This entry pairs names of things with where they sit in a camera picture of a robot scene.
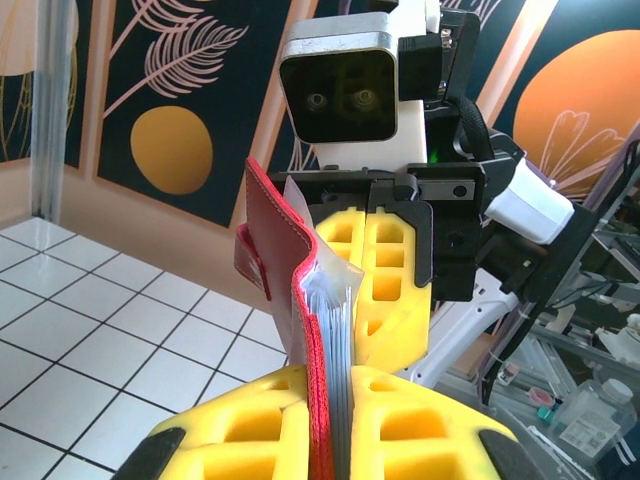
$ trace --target floor tile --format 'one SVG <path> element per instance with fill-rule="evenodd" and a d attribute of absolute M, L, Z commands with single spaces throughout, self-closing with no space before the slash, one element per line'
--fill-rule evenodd
<path fill-rule="evenodd" d="M 95 275 L 87 275 L 53 297 L 52 300 L 91 318 L 103 321 L 134 295 L 134 292 L 120 285 Z"/>
<path fill-rule="evenodd" d="M 38 252 L 24 245 L 0 237 L 0 271 L 36 255 Z"/>
<path fill-rule="evenodd" d="M 95 273 L 138 292 L 160 275 L 161 271 L 148 263 L 121 253 L 97 269 Z"/>
<path fill-rule="evenodd" d="M 69 448 L 116 390 L 55 366 L 0 411 L 0 422 Z"/>
<path fill-rule="evenodd" d="M 147 402 L 120 394 L 72 451 L 118 469 L 140 441 L 171 415 Z"/>
<path fill-rule="evenodd" d="M 43 297 L 50 297 L 85 272 L 48 255 L 37 255 L 0 273 L 0 278 Z"/>
<path fill-rule="evenodd" d="M 109 326 L 102 326 L 60 363 L 115 387 L 122 387 L 155 347 Z"/>
<path fill-rule="evenodd" d="M 0 328 L 41 302 L 40 297 L 0 282 Z"/>
<path fill-rule="evenodd" d="M 227 330 L 187 316 L 162 346 L 216 368 L 234 337 Z"/>
<path fill-rule="evenodd" d="M 12 238 L 36 250 L 45 250 L 74 234 L 57 225 L 45 222 L 41 218 L 32 218 L 1 231 L 0 235 Z"/>
<path fill-rule="evenodd" d="M 164 272 L 144 289 L 144 294 L 187 312 L 196 304 L 205 290 L 200 285 Z"/>
<path fill-rule="evenodd" d="M 50 362 L 0 342 L 0 407 L 44 372 Z"/>
<path fill-rule="evenodd" d="M 47 255 L 64 260 L 83 270 L 93 270 L 117 253 L 109 247 L 79 235 L 47 250 Z"/>
<path fill-rule="evenodd" d="M 284 352 L 280 335 L 276 330 L 276 324 L 273 321 L 273 317 L 268 313 L 260 310 L 251 312 L 249 320 L 242 327 L 240 334 Z"/>
<path fill-rule="evenodd" d="M 193 406 L 211 377 L 211 369 L 158 350 L 126 390 L 175 412 Z"/>
<path fill-rule="evenodd" d="M 0 427 L 2 479 L 40 480 L 62 455 L 59 450 Z"/>
<path fill-rule="evenodd" d="M 116 312 L 107 323 L 160 344 L 184 316 L 185 313 L 180 310 L 138 295 Z"/>
<path fill-rule="evenodd" d="M 0 330 L 0 338 L 50 360 L 58 360 L 99 324 L 51 302 L 45 302 Z"/>
<path fill-rule="evenodd" d="M 212 398 L 219 397 L 220 395 L 230 392 L 242 385 L 244 385 L 244 382 L 231 378 L 229 375 L 225 375 L 222 372 L 216 372 L 198 403 L 202 404 L 208 402 Z"/>
<path fill-rule="evenodd" d="M 282 368 L 284 359 L 284 353 L 238 337 L 222 362 L 220 371 L 251 382 Z"/>
<path fill-rule="evenodd" d="M 109 480 L 112 476 L 108 470 L 67 455 L 47 480 Z"/>
<path fill-rule="evenodd" d="M 217 292 L 209 291 L 191 312 L 193 315 L 237 332 L 251 307 Z"/>

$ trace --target yellow foam block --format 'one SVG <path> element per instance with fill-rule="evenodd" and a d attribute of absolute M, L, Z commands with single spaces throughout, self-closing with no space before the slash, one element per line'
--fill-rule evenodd
<path fill-rule="evenodd" d="M 186 434 L 159 480 L 306 479 L 304 366 L 286 367 L 158 425 Z"/>
<path fill-rule="evenodd" d="M 499 480 L 479 437 L 496 421 L 444 395 L 353 367 L 352 480 Z"/>
<path fill-rule="evenodd" d="M 361 268 L 355 363 L 397 372 L 427 351 L 431 284 L 415 285 L 416 233 L 395 214 L 349 209 L 317 225 L 331 248 Z"/>
<path fill-rule="evenodd" d="M 351 372 L 351 480 L 499 480 L 478 432 L 515 440 L 507 428 L 399 377 Z M 159 467 L 159 480 L 307 480 L 306 382 L 304 367 L 287 367 L 176 415 L 149 435 L 184 430 L 175 452 L 154 447 L 153 458 L 134 454 L 134 463 Z"/>

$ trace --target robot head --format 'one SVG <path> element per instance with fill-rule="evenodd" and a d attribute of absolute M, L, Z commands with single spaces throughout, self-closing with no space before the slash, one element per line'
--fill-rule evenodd
<path fill-rule="evenodd" d="M 289 30 L 280 80 L 307 143 L 381 141 L 397 129 L 397 39 L 382 12 L 303 20 Z"/>

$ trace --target plastic bag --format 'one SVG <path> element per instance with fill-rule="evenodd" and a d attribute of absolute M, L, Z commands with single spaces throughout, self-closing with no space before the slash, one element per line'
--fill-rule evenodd
<path fill-rule="evenodd" d="M 318 243 L 315 264 L 302 281 L 302 288 L 322 336 L 336 479 L 347 480 L 353 420 L 353 310 L 364 272 L 336 254 L 315 233 L 307 203 L 291 177 L 287 178 L 283 196 L 314 232 Z"/>

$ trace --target bottle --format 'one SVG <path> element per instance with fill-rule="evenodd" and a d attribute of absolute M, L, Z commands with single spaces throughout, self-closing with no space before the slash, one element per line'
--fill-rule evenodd
<path fill-rule="evenodd" d="M 587 380 L 553 417 L 548 437 L 582 465 L 594 465 L 636 423 L 631 389 L 619 380 Z"/>

